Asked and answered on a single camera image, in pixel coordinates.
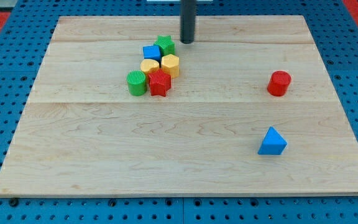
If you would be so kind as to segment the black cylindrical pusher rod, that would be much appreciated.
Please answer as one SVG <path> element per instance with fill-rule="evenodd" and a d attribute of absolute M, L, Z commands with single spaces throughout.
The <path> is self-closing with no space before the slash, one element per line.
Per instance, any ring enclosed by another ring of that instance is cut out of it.
<path fill-rule="evenodd" d="M 196 0 L 180 1 L 180 41 L 191 44 L 195 39 Z"/>

